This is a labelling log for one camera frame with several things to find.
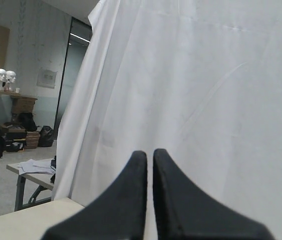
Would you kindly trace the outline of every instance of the black robot gripper finger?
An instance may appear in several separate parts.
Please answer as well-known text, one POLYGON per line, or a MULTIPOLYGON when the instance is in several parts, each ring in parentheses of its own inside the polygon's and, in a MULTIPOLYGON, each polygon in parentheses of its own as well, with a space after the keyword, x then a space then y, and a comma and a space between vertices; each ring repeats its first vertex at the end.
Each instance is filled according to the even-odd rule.
POLYGON ((42 240, 142 240, 147 201, 147 157, 135 151, 94 202, 47 230, 42 240))
POLYGON ((274 240, 263 224, 199 189, 164 149, 154 152, 153 198, 159 240, 274 240))

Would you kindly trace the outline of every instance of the ceiling light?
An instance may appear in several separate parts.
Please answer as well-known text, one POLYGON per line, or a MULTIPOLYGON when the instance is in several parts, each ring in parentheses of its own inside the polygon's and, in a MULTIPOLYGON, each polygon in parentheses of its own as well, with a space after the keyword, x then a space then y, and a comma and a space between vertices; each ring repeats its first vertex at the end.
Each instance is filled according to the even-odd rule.
POLYGON ((84 38, 82 38, 82 37, 80 37, 80 36, 78 36, 78 35, 75 35, 75 34, 72 34, 72 33, 70 33, 70 35, 71 36, 73 36, 73 37, 76 37, 76 38, 78 38, 78 39, 81 39, 81 40, 83 40, 83 41, 86 41, 86 42, 90 42, 89 40, 86 40, 86 39, 84 39, 84 38))

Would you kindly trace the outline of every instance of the mannequin head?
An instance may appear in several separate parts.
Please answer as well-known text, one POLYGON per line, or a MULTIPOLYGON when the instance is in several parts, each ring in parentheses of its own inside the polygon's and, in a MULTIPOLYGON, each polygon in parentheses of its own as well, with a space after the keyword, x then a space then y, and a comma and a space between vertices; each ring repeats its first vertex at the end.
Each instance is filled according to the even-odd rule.
POLYGON ((6 78, 6 71, 0 68, 0 81, 5 81, 6 78))
POLYGON ((6 80, 9 80, 10 83, 14 83, 16 79, 16 73, 13 71, 6 72, 6 80))

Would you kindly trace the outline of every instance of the floor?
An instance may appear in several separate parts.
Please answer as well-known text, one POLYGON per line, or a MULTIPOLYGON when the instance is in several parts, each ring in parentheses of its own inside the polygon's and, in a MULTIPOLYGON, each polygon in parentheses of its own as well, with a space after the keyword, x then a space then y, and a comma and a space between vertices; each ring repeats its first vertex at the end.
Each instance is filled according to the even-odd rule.
MULTIPOLYGON (((5 167, 7 164, 19 163, 29 159, 40 160, 53 158, 56 155, 56 143, 52 147, 26 149, 24 152, 3 153, 3 158, 0 159, 0 215, 11 213, 14 211, 15 192, 17 175, 5 167)), ((27 181, 24 191, 24 202, 27 202, 33 194, 37 185, 27 181)), ((39 195, 39 198, 51 196, 51 191, 44 191, 39 195)))

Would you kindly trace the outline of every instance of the white curtain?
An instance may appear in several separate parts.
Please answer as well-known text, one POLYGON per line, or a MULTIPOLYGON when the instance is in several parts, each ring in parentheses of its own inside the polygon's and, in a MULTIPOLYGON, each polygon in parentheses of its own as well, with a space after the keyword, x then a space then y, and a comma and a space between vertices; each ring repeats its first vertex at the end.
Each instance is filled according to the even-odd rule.
POLYGON ((282 0, 101 0, 90 21, 55 198, 88 205, 144 150, 155 239, 151 159, 166 148, 204 191, 282 240, 282 0))

